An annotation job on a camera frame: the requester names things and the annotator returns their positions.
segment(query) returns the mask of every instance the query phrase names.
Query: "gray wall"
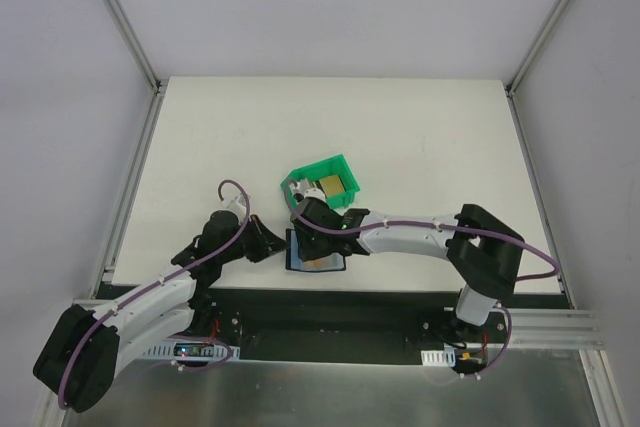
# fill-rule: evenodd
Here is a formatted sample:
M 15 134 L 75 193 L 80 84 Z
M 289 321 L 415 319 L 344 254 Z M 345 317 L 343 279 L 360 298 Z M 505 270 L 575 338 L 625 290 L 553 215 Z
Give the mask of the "gray wall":
M 555 0 L 120 0 L 170 75 L 508 80 Z
M 573 290 L 640 425 L 639 0 L 576 0 L 516 102 Z
M 150 90 L 101 0 L 0 0 L 0 425 L 86 293 Z

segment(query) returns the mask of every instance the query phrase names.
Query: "metal floor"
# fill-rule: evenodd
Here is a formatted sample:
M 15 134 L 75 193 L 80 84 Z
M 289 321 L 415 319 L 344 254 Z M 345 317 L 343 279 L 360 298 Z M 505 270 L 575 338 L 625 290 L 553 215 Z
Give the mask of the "metal floor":
M 577 352 L 509 351 L 480 381 L 448 369 L 230 362 L 179 374 L 136 361 L 66 427 L 597 426 Z

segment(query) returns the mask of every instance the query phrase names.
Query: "cable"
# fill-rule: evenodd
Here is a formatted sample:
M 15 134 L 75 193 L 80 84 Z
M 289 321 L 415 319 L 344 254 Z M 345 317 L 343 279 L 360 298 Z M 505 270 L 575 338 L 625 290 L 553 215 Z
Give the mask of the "cable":
M 284 185 L 289 185 L 289 183 L 292 181 L 293 179 L 289 177 L 285 181 Z M 553 270 L 551 270 L 550 272 L 545 272 L 542 274 L 523 275 L 523 276 L 517 277 L 516 282 L 522 282 L 524 280 L 546 279 L 548 277 L 555 277 L 556 275 L 560 274 L 560 263 L 556 259 L 545 254 L 541 250 L 533 247 L 532 245 L 529 245 L 526 242 L 521 241 L 520 239 L 516 239 L 515 237 L 511 237 L 510 235 L 501 234 L 499 232 L 493 232 L 491 230 L 474 229 L 472 227 L 463 227 L 459 225 L 447 225 L 447 224 L 436 225 L 433 222 L 426 222 L 426 221 L 420 221 L 420 220 L 390 220 L 386 223 L 376 222 L 373 224 L 365 225 L 362 227 L 355 227 L 352 229 L 342 229 L 342 230 L 327 229 L 325 227 L 316 225 L 313 222 L 310 222 L 304 217 L 302 217 L 302 215 L 300 215 L 296 211 L 296 208 L 293 205 L 289 196 L 287 195 L 286 190 L 282 189 L 282 192 L 284 194 L 284 201 L 287 203 L 287 207 L 289 207 L 289 210 L 291 211 L 293 216 L 296 218 L 296 220 L 300 221 L 302 224 L 306 225 L 307 227 L 314 229 L 318 232 L 321 232 L 323 234 L 350 235 L 350 234 L 358 234 L 360 232 L 365 232 L 367 230 L 378 229 L 381 227 L 386 228 L 386 227 L 392 227 L 394 225 L 397 225 L 397 226 L 405 226 L 405 227 L 422 227 L 422 228 L 434 229 L 434 230 L 449 230 L 453 232 L 460 232 L 463 234 L 478 235 L 481 237 L 491 237 L 493 239 L 509 242 L 517 247 L 520 247 L 523 250 L 529 251 L 532 254 L 536 255 L 537 257 L 540 257 L 542 260 L 548 262 L 553 267 Z
M 231 357 L 233 357 L 233 349 L 229 345 L 222 342 L 221 340 L 212 340 L 207 337 L 189 337 L 187 335 L 171 335 L 170 338 L 180 339 L 180 340 L 190 340 L 194 342 L 205 342 L 209 344 L 220 345 L 225 348 L 226 354 L 222 359 L 216 360 L 215 362 L 209 362 L 207 365 L 204 365 L 202 367 L 190 367 L 188 365 L 184 365 L 183 369 L 186 370 L 187 372 L 200 372 L 202 370 L 213 369 L 214 367 L 217 367 L 218 365 L 222 364 L 223 362 L 226 362 Z
M 218 330 L 220 330 L 220 321 L 216 319 L 215 321 L 211 322 L 211 335 L 209 336 L 209 338 L 215 339 L 218 335 Z
M 197 267 L 198 265 L 200 265 L 200 264 L 208 261 L 209 259 L 215 257 L 216 255 L 220 254 L 225 249 L 229 248 L 236 240 L 238 240 L 238 238 L 244 232 L 244 229 L 247 227 L 247 224 L 249 223 L 249 215 L 251 213 L 251 206 L 250 206 L 250 203 L 249 203 L 249 195 L 244 190 L 244 188 L 239 183 L 237 183 L 235 180 L 225 179 L 222 182 L 220 182 L 220 185 L 218 185 L 218 197 L 220 197 L 220 200 L 223 199 L 223 197 L 222 197 L 222 187 L 224 185 L 226 185 L 226 184 L 231 184 L 231 185 L 235 186 L 240 191 L 240 194 L 244 198 L 245 205 L 246 205 L 246 208 L 247 208 L 247 213 L 246 213 L 246 215 L 245 215 L 245 217 L 244 217 L 244 219 L 242 221 L 242 224 L 240 224 L 240 228 L 238 229 L 238 232 L 236 232 L 233 235 L 233 237 L 231 237 L 231 239 L 229 239 L 229 241 L 226 244 L 224 244 L 222 247 L 214 250 L 213 252 L 211 252 L 208 255 L 205 255 L 201 259 L 193 261 L 192 263 L 190 263 L 186 267 L 183 267 L 182 269 L 176 270 L 172 274 L 167 275 L 164 278 L 165 282 L 168 282 L 170 280 L 175 279 L 179 275 L 181 275 L 181 274 L 183 274 L 185 272 L 188 272 L 189 270 L 193 269 L 194 267 Z M 148 292 L 152 291 L 153 289 L 155 289 L 156 287 L 158 287 L 160 285 L 161 284 L 160 284 L 159 280 L 156 280 L 155 282 L 152 282 L 152 283 L 148 284 L 142 290 L 140 290 L 139 292 L 136 292 L 131 297 L 126 298 L 120 304 L 118 304 L 117 305 L 117 310 L 122 310 L 127 305 L 131 304 L 135 300 L 139 299 L 140 297 L 142 297 L 143 295 L 147 294 Z M 113 315 L 115 315 L 115 312 L 113 310 L 110 310 L 109 312 L 104 314 L 102 317 L 100 317 L 89 328 L 89 330 L 87 330 L 87 332 L 82 336 L 82 338 L 80 339 L 80 342 L 78 342 L 78 345 L 76 345 L 76 348 L 73 350 L 73 353 L 71 354 L 71 357 L 69 358 L 69 362 L 67 362 L 67 366 L 64 369 L 64 373 L 62 374 L 62 380 L 60 381 L 60 387 L 58 388 L 58 407 L 60 407 L 62 410 L 67 410 L 69 408 L 69 405 L 65 401 L 64 394 L 65 394 L 65 391 L 67 389 L 67 384 L 69 382 L 69 377 L 71 375 L 71 371 L 73 370 L 73 366 L 75 365 L 76 361 L 78 360 L 80 352 L 82 351 L 82 349 L 84 348 L 86 343 L 89 341 L 91 336 L 95 333 L 95 331 L 98 330 L 98 328 L 101 325 L 103 325 Z
M 507 347 L 509 347 L 509 342 L 511 342 L 511 333 L 513 332 L 513 322 L 511 321 L 511 312 L 504 306 L 496 306 L 497 310 L 500 310 L 504 313 L 504 316 L 507 319 L 507 337 L 504 339 L 504 343 L 502 344 L 502 348 L 498 355 L 496 355 L 493 360 L 487 365 L 484 369 L 480 371 L 480 373 L 484 374 L 490 370 L 492 370 L 496 364 L 504 357 L 504 353 L 507 351 Z
M 482 332 L 482 349 L 480 349 L 480 351 L 482 352 L 482 357 L 485 362 L 487 361 L 487 344 L 489 344 L 489 336 L 487 335 L 487 331 L 484 330 Z
M 467 350 L 467 343 L 466 342 L 452 342 L 450 340 L 445 339 L 442 335 L 440 335 L 438 333 L 438 331 L 436 329 L 434 329 L 433 327 L 431 327 L 430 329 L 431 334 L 438 339 L 440 342 L 442 342 L 443 344 L 447 344 L 449 347 L 453 347 L 454 349 L 460 349 L 460 350 Z

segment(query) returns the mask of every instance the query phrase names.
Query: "white table surface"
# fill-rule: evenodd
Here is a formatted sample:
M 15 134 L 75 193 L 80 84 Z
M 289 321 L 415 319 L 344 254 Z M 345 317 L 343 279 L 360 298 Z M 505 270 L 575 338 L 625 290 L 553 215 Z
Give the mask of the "white table surface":
M 522 151 L 498 81 L 173 77 L 169 82 L 113 282 L 157 277 L 239 181 L 253 213 L 284 237 L 279 190 L 293 169 L 335 154 L 361 187 L 353 207 L 457 213 L 476 203 L 548 252 Z M 233 187 L 228 186 L 233 195 Z M 520 274 L 550 267 L 525 253 Z M 448 262 L 407 254 L 352 256 L 347 271 L 286 271 L 284 254 L 223 268 L 224 287 L 456 291 Z M 518 292 L 557 293 L 555 279 Z

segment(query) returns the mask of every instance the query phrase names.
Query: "green bin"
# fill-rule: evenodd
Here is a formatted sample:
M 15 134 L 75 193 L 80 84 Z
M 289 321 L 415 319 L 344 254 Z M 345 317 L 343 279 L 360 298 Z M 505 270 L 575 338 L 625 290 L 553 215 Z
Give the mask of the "green bin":
M 351 173 L 351 169 L 349 169 L 347 159 L 345 159 L 342 154 L 292 170 L 287 178 L 282 181 L 280 187 L 283 190 L 286 188 L 285 184 L 288 178 L 294 180 L 308 179 L 311 182 L 315 182 L 330 175 L 338 175 L 340 177 L 345 191 L 342 194 L 329 197 L 327 204 L 329 204 L 329 207 L 332 209 L 348 207 L 355 200 L 356 192 L 360 191 L 360 187 L 358 186 L 358 182 L 356 182 L 356 178 Z M 289 191 L 288 195 L 293 205 L 296 205 L 297 202 L 293 198 L 293 194 Z

